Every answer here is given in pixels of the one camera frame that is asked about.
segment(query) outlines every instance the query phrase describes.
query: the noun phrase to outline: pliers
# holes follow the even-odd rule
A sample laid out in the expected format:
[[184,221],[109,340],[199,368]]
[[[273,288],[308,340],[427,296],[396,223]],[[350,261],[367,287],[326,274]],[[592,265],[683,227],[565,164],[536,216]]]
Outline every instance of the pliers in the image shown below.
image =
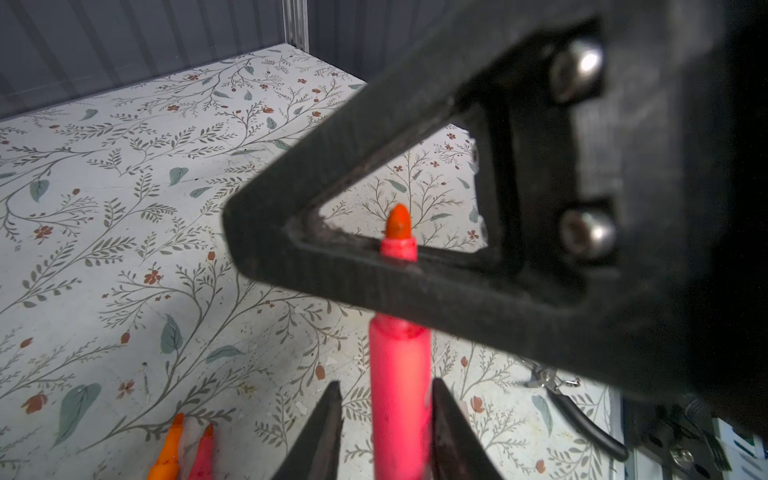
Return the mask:
[[578,386],[578,382],[562,382],[558,378],[558,370],[549,366],[542,366],[528,359],[520,359],[531,369],[531,381],[525,383],[530,388],[545,387],[549,399],[563,416],[576,428],[587,440],[603,452],[609,454],[619,462],[625,462],[629,457],[627,447],[595,425],[588,416],[578,408],[571,397],[560,392],[560,386],[565,384]]

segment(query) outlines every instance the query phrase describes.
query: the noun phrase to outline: red marker tip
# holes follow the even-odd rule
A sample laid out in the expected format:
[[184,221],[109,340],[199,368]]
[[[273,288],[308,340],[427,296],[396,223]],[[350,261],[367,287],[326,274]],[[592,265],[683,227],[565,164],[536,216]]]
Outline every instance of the red marker tip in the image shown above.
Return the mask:
[[187,480],[213,480],[211,473],[211,456],[214,453],[214,424],[209,423],[205,428],[200,442],[197,444],[197,455],[190,470],[190,476]]
[[397,204],[389,212],[386,221],[386,237],[396,240],[411,238],[411,214],[403,204]]

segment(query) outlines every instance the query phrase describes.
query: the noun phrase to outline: red marker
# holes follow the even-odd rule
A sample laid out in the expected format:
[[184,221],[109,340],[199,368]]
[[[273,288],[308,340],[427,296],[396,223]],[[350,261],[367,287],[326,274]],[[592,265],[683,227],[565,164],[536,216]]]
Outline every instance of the red marker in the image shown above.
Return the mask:
[[214,453],[214,424],[209,423],[205,428],[203,438],[197,444],[197,455],[192,464],[192,471],[187,480],[213,480],[210,457]]
[[[403,205],[389,214],[381,254],[416,261],[411,216]],[[376,480],[427,479],[432,442],[432,333],[377,313],[371,320],[369,341]]]

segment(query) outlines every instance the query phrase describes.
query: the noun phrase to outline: table surface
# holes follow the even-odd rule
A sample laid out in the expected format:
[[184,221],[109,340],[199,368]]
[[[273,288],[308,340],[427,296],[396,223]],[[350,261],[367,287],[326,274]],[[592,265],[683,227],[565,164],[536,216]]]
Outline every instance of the table surface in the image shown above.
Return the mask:
[[[370,478],[371,312],[249,282],[219,218],[364,87],[278,45],[0,122],[0,478],[146,478],[178,412],[180,478],[209,422],[215,478],[269,478],[334,379],[339,478]],[[400,202],[421,244],[477,250],[470,142],[448,125],[329,202],[326,221],[378,237]],[[432,351],[505,478],[608,477],[514,356],[443,333]],[[608,424],[606,386],[568,393]]]

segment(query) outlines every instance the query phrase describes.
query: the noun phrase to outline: screw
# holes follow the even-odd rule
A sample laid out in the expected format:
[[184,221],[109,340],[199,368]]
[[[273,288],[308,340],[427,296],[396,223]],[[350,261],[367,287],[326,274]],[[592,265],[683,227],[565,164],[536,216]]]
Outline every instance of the screw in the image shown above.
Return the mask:
[[684,471],[690,470],[690,467],[694,464],[694,455],[682,447],[670,449],[670,454],[672,455],[672,460],[675,462],[675,465],[682,468]]
[[600,44],[588,38],[571,41],[554,56],[549,68],[549,84],[555,101],[567,103],[589,93],[602,69]]
[[596,260],[613,251],[616,226],[611,217],[600,210],[568,210],[560,219],[560,239],[571,255]]

